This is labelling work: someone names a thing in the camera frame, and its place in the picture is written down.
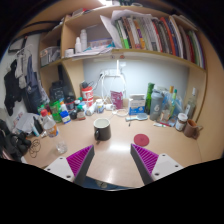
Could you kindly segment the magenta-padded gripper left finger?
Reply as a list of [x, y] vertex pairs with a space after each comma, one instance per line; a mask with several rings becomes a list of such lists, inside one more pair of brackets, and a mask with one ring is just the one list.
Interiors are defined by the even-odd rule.
[[81, 186], [93, 157], [94, 146], [90, 145], [68, 157], [58, 157], [45, 171]]

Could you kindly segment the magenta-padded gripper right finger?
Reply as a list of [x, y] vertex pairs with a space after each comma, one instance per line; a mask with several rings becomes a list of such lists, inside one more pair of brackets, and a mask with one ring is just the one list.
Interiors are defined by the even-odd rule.
[[182, 169], [182, 166], [166, 153], [156, 154], [132, 144], [130, 154], [145, 185]]

